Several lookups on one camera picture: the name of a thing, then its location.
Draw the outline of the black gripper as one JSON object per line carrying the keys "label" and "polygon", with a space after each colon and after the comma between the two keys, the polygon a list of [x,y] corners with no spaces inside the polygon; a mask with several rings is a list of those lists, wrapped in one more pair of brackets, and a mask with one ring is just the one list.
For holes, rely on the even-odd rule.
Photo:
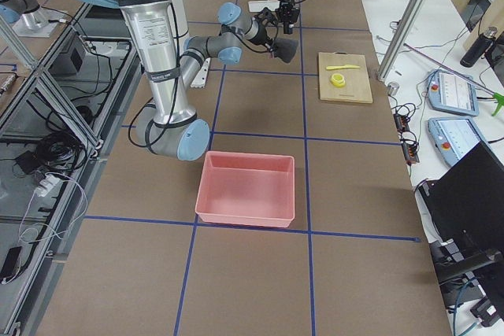
{"label": "black gripper", "polygon": [[259,13],[254,15],[254,21],[258,27],[258,31],[254,36],[254,45],[263,46],[272,55],[276,54],[276,37],[271,38],[268,34],[267,27],[273,26],[278,28],[278,20],[276,14],[269,8],[263,8]]}
{"label": "black gripper", "polygon": [[298,20],[299,8],[296,6],[296,0],[278,0],[279,7],[276,9],[276,17],[283,25],[283,33],[291,34],[294,24]]}

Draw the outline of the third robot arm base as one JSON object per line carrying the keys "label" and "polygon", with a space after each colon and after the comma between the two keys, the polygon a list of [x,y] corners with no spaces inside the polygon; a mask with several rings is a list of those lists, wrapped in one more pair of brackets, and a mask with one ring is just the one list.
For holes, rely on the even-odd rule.
{"label": "third robot arm base", "polygon": [[38,0],[1,0],[1,17],[20,37],[49,38],[56,28]]}

